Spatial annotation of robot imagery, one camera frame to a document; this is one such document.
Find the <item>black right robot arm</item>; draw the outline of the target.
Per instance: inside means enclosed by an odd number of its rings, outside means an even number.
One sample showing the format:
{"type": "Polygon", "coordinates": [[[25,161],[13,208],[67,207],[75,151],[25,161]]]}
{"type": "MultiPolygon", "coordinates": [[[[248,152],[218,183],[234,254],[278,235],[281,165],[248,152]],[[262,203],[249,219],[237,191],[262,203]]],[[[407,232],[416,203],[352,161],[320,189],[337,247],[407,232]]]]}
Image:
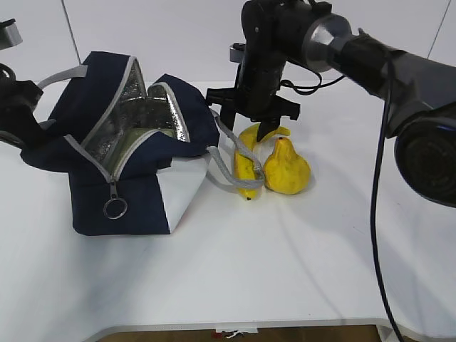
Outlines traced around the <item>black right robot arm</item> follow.
{"type": "Polygon", "coordinates": [[[314,73],[336,70],[385,103],[382,138],[395,139],[395,161],[420,196],[455,205],[455,68],[393,48],[360,31],[325,1],[248,1],[242,8],[244,43],[232,46],[237,63],[231,88],[209,89],[206,101],[259,124],[264,137],[300,106],[278,95],[284,66],[314,73]]]}

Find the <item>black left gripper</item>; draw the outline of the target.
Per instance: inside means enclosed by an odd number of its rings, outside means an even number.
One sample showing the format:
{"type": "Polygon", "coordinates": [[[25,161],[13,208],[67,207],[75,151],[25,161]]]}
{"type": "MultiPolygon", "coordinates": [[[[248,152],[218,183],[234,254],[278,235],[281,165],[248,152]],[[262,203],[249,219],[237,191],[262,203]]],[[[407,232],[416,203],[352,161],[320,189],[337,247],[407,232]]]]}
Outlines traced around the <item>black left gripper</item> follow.
{"type": "Polygon", "coordinates": [[[43,128],[33,112],[43,91],[33,81],[18,81],[16,74],[1,64],[1,141],[19,149],[43,144],[43,128]]]}

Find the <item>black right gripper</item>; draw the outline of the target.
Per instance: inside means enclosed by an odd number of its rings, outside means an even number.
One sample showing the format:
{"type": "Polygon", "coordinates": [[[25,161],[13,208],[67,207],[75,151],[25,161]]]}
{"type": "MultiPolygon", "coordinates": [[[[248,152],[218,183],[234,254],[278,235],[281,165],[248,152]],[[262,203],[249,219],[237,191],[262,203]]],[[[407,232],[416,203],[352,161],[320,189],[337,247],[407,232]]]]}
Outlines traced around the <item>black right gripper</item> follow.
{"type": "Polygon", "coordinates": [[[208,105],[221,106],[220,120],[233,130],[237,114],[260,122],[256,141],[260,142],[280,126],[282,117],[297,120],[300,105],[279,97],[287,57],[274,38],[278,10],[287,9],[287,1],[247,1],[242,7],[241,23],[245,37],[243,61],[237,69],[232,88],[207,90],[208,105]]]}

